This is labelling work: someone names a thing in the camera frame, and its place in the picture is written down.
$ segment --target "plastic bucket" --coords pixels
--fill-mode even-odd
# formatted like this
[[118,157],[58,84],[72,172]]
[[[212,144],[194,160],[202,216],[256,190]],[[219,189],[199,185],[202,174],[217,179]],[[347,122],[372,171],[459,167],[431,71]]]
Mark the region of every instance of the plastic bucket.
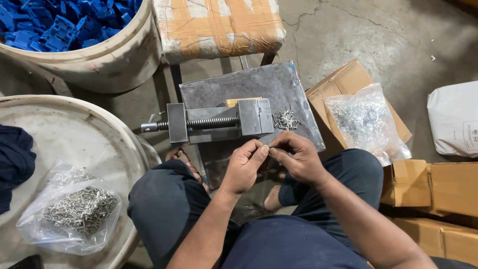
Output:
[[[29,255],[40,254],[44,267],[119,268],[134,251],[139,238],[126,214],[128,193],[150,168],[161,163],[156,151],[122,121],[91,103],[54,95],[18,95],[0,98],[0,124],[18,126],[33,137],[37,154],[31,178],[13,190],[10,211],[0,215],[0,268]],[[29,245],[15,226],[25,208],[42,190],[45,175],[57,160],[83,166],[111,183],[123,200],[114,234],[105,248],[75,256]]]
[[144,83],[159,66],[161,43],[151,10],[151,0],[143,0],[119,33],[84,49],[47,53],[0,44],[0,52],[37,64],[85,90],[123,92]]

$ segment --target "dark blue pants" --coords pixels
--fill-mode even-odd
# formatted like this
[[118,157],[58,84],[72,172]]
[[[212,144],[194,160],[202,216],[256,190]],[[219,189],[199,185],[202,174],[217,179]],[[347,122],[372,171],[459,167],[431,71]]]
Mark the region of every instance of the dark blue pants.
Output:
[[[342,184],[378,209],[383,170],[371,153],[348,149],[324,161],[323,165]],[[129,200],[128,216],[133,220],[157,269],[166,268],[211,201],[202,184],[180,160],[169,160],[148,171],[134,184]],[[287,175],[279,192],[279,202],[284,206],[298,205],[292,215],[315,223],[355,250],[322,197],[309,186]],[[230,221],[225,252],[228,252],[238,233],[240,227]]]

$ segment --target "foot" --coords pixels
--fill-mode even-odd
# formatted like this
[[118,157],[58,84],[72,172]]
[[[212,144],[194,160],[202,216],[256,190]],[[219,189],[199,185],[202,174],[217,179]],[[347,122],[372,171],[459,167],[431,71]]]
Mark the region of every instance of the foot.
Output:
[[269,195],[264,201],[264,208],[267,211],[275,212],[282,208],[281,203],[279,203],[279,191],[281,186],[282,184],[275,184],[274,187],[272,187],[271,192],[269,192]]
[[197,171],[197,169],[193,166],[193,164],[191,163],[191,160],[189,159],[189,157],[186,155],[186,153],[183,151],[183,150],[178,150],[178,152],[176,152],[172,157],[171,159],[179,159],[181,161],[183,161],[188,167],[189,169],[191,169],[191,172],[193,173],[194,177],[196,178],[196,180],[199,182],[199,183],[202,183],[203,184],[203,187],[204,189],[206,190],[206,192],[209,194],[209,187],[204,183],[203,181],[203,178],[201,177],[201,174],[199,174],[199,172]]

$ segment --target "brown tape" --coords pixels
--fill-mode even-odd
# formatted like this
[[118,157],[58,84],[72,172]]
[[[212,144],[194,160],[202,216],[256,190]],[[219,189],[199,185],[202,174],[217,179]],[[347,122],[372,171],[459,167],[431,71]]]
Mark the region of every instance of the brown tape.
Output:
[[[244,0],[225,0],[230,16],[219,12],[218,0],[205,0],[207,18],[191,18],[186,0],[171,0],[173,20],[159,22],[168,39],[180,41],[185,58],[198,58],[199,38],[212,36],[221,56],[240,56],[267,52],[275,47],[277,28],[283,28],[278,13],[272,13],[268,0],[251,0],[252,10]],[[234,34],[231,43],[227,34]]]

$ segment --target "bench vise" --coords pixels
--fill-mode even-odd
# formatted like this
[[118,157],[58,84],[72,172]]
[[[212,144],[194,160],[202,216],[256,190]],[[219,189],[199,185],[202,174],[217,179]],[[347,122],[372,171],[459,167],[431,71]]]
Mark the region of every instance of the bench vise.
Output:
[[237,106],[185,109],[184,103],[167,104],[167,122],[141,124],[143,133],[169,130],[171,143],[190,144],[259,138],[274,132],[269,99],[239,100]]

